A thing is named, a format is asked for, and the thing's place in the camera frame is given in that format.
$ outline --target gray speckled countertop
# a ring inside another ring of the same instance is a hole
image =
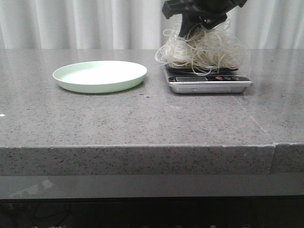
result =
[[[238,95],[178,95],[155,50],[0,50],[0,175],[304,172],[304,50],[252,50]],[[142,64],[135,88],[85,95],[59,67]]]

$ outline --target robotic arm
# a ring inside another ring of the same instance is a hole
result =
[[[247,0],[168,0],[162,12],[166,19],[182,14],[180,37],[191,34],[201,25],[212,29],[226,21],[226,13],[236,6],[243,7]]]

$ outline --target plate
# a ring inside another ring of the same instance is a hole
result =
[[[58,85],[78,93],[118,92],[140,84],[147,73],[143,65],[126,61],[75,63],[54,71]]]

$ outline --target rice noodle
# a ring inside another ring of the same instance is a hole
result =
[[[221,68],[238,69],[250,61],[247,46],[229,34],[230,20],[207,30],[196,28],[191,35],[179,37],[179,29],[163,32],[169,40],[155,54],[155,59],[171,67],[192,68],[197,75],[219,72]]]

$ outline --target light green plate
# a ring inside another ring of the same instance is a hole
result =
[[[64,89],[89,94],[112,93],[140,84],[147,68],[125,61],[93,61],[71,64],[54,71]]]

